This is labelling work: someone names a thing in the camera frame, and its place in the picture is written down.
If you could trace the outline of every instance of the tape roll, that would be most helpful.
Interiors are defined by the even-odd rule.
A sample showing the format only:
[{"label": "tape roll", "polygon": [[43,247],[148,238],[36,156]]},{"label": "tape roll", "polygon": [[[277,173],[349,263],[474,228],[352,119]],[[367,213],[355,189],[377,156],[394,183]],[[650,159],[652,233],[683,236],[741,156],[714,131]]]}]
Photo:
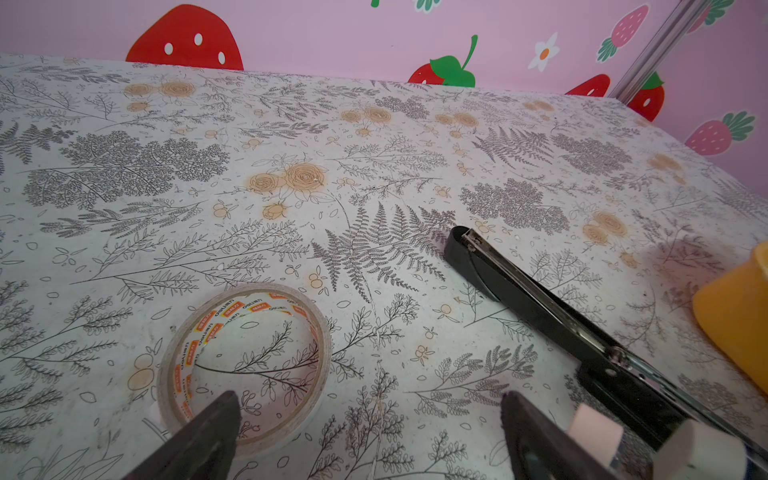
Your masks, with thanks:
[{"label": "tape roll", "polygon": [[158,403],[174,434],[219,394],[240,398],[237,457],[288,442],[320,406],[331,363],[325,316],[274,283],[228,290],[195,310],[166,350]]}]

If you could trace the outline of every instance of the wallpaper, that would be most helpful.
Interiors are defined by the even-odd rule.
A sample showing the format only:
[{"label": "wallpaper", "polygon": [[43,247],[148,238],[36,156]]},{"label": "wallpaper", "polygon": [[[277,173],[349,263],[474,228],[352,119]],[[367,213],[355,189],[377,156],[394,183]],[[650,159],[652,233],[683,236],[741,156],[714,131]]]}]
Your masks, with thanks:
[{"label": "wallpaper", "polygon": [[[203,0],[195,5],[14,2],[0,18],[0,51],[387,81],[417,76],[418,83],[439,78],[440,84],[476,81],[487,88],[565,93],[600,74],[616,84],[675,2]],[[473,35],[478,40],[471,54]],[[435,77],[424,77],[423,66],[447,57],[455,62],[443,62]]]},{"label": "wallpaper", "polygon": [[766,48],[768,3],[713,0],[658,70],[655,121],[764,197]]}]

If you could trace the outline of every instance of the pink wall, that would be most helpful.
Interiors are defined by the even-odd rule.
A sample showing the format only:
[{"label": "pink wall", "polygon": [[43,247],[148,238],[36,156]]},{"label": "pink wall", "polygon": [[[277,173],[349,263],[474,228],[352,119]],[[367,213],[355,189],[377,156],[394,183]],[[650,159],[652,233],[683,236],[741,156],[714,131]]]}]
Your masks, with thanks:
[{"label": "pink wall", "polygon": [[665,99],[654,123],[680,141],[728,113],[756,117],[746,140],[707,158],[768,197],[768,2],[736,0],[686,35],[658,73]]},{"label": "pink wall", "polygon": [[[430,13],[413,0],[203,0],[230,27],[245,69],[407,81],[430,58],[460,62],[472,35],[467,70],[477,85],[566,92],[597,74],[613,85],[678,0],[442,0]],[[595,59],[614,25],[643,3],[637,34],[603,64]],[[178,0],[24,0],[5,2],[0,51],[125,59],[129,48]],[[528,69],[537,41],[557,32],[560,52],[546,69]]]}]

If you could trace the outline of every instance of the table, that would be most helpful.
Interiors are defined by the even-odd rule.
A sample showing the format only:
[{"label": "table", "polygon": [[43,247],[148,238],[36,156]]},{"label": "table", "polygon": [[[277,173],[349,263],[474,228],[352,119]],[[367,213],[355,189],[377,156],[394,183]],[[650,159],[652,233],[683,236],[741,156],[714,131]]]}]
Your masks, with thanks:
[{"label": "table", "polygon": [[[456,224],[768,445],[766,398],[690,311],[766,239],[768,205],[618,101],[3,55],[0,121],[0,458],[19,478],[130,471],[168,435],[154,382],[176,327],[272,280],[328,317],[332,378],[305,431],[231,478],[510,478],[501,392],[561,428],[596,402],[442,260]],[[629,435],[620,468],[647,453]]]}]

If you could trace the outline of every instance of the pink strawberry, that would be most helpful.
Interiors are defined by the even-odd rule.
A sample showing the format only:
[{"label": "pink strawberry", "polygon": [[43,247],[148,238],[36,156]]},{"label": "pink strawberry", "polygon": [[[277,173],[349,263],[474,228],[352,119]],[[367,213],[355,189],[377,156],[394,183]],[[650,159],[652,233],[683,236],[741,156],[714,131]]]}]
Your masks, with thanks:
[{"label": "pink strawberry", "polygon": [[619,20],[611,33],[611,37],[603,41],[603,45],[598,51],[598,61],[603,62],[616,55],[616,51],[625,46],[637,33],[637,29],[640,28],[649,11],[650,6],[643,4]]},{"label": "pink strawberry", "polygon": [[754,116],[747,117],[746,111],[727,114],[723,120],[710,120],[692,133],[686,146],[699,155],[717,155],[728,150],[732,141],[744,141],[754,127],[750,125]]}]

